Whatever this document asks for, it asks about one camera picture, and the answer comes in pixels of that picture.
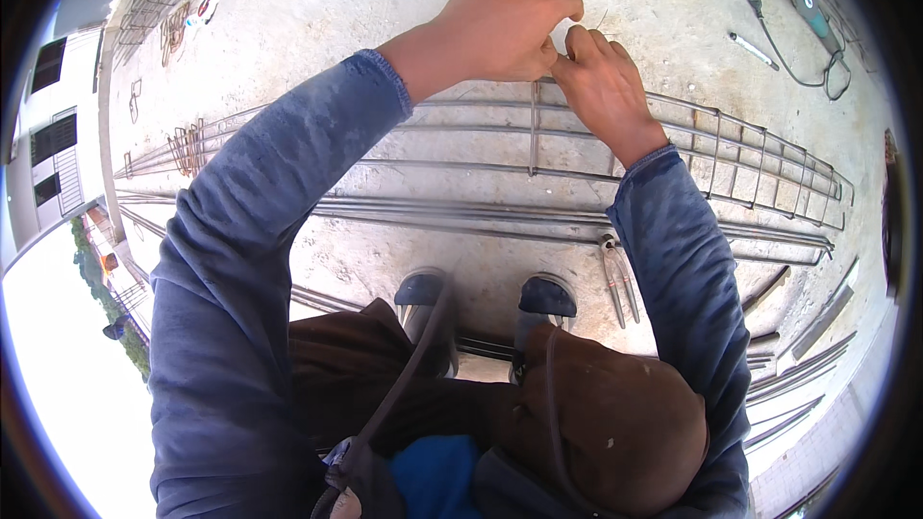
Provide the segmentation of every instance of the sneaker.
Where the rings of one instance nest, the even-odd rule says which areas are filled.
[[[537,325],[550,322],[568,333],[577,319],[577,298],[559,276],[537,272],[523,283],[513,339],[510,383],[522,385],[525,377],[525,343]]]
[[[398,309],[400,327],[414,345],[419,344],[423,337],[426,322],[433,314],[445,278],[446,274],[443,271],[424,267],[411,272],[400,282],[398,292],[394,295],[394,305]],[[441,324],[436,325],[437,331],[426,353],[443,354],[444,366],[438,370],[439,376],[453,379],[459,370],[458,350],[455,347],[455,325],[458,316],[454,309],[448,309],[446,318]]]

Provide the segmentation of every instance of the brown pants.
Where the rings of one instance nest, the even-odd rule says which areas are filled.
[[[392,456],[429,435],[472,435],[487,450],[512,425],[520,389],[508,383],[437,378],[444,348],[433,347],[372,438]],[[357,435],[410,359],[413,345],[385,301],[289,325],[294,415],[318,452]]]

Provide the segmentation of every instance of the person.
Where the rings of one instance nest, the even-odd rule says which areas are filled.
[[[449,0],[276,100],[178,193],[151,274],[159,516],[744,515],[748,333],[734,259],[625,49],[573,25],[568,55],[555,51],[549,33],[582,16],[582,0]],[[460,81],[548,72],[627,169],[607,214],[660,360],[563,331],[578,301],[546,274],[519,301],[518,384],[444,376],[454,299],[437,270],[401,283],[400,317],[377,299],[289,323],[295,234],[359,158]],[[349,438],[383,400],[360,454]],[[334,471],[351,451],[362,473],[346,482]]]

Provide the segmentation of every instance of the concrete floor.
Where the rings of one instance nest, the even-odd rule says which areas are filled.
[[[159,33],[154,33],[132,60],[112,73],[113,167],[122,167],[124,152],[139,157],[162,145],[165,135],[176,126],[186,126],[197,118],[214,121],[271,102],[352,52],[374,48],[425,22],[445,1],[222,0],[208,26],[187,33],[167,68],[161,65]],[[828,399],[805,423],[749,456],[755,477],[826,412],[852,378],[882,323],[886,304],[881,254],[883,133],[894,128],[889,103],[870,76],[861,71],[855,52],[847,53],[854,69],[849,91],[831,104],[821,89],[797,86],[785,73],[774,73],[732,43],[727,38],[729,31],[770,52],[746,0],[584,0],[584,4],[584,24],[598,26],[625,45],[648,90],[719,107],[765,125],[830,162],[856,185],[855,206],[846,210],[846,231],[823,231],[836,244],[834,259],[816,268],[794,268],[792,280],[748,319],[754,335],[778,329],[782,340],[776,351],[783,349],[815,318],[859,256],[858,272],[851,281],[856,296],[813,351],[823,350],[853,330],[859,334],[837,371],[804,390],[812,396],[826,393]],[[816,80],[828,59],[820,41],[790,0],[763,0],[763,5],[773,38],[796,74]],[[552,35],[562,51],[569,24],[562,23]],[[137,100],[138,120],[132,124],[128,99],[131,83],[138,78],[143,79],[143,91]],[[469,83],[440,97],[528,100],[529,88],[524,84]],[[542,97],[561,101],[557,87],[543,86]],[[673,111],[652,110],[658,118],[692,124],[691,115],[666,117]],[[566,116],[543,117],[543,125],[554,127],[546,120],[571,121],[561,126],[579,126]],[[418,110],[413,121],[492,121],[527,126],[528,111]],[[391,133],[369,156],[521,165],[528,159],[528,148],[528,136],[523,134]],[[606,148],[597,142],[547,137],[542,141],[539,166],[604,172],[608,157]],[[189,179],[172,173],[116,182],[122,190],[176,190],[187,186]],[[354,167],[336,190],[347,195],[425,196],[601,211],[611,204],[616,187],[541,176],[528,179],[517,174]],[[130,208],[159,224],[172,213],[171,207]],[[715,203],[713,208],[722,220],[818,232],[809,223],[772,213],[751,212],[725,203]],[[142,242],[130,227],[127,234],[136,259],[150,270],[156,262],[157,241],[148,235]],[[629,322],[627,330],[618,329],[595,248],[311,218],[292,252],[294,282],[360,304],[373,297],[390,300],[400,280],[415,267],[451,264],[456,264],[460,285],[462,324],[469,330],[511,336],[520,283],[532,272],[553,272],[567,278],[576,291],[580,316],[575,334],[625,352],[656,353],[643,306],[640,324]],[[736,272],[741,298],[759,291],[778,270],[777,266],[741,262]],[[293,306],[293,318],[309,314],[310,310]],[[471,372],[477,372],[475,378],[493,379],[505,373],[505,365],[489,359],[466,361]],[[781,413],[798,401],[804,402],[800,397],[791,398],[789,402],[769,402],[762,409]],[[764,419],[765,413],[754,417]]]

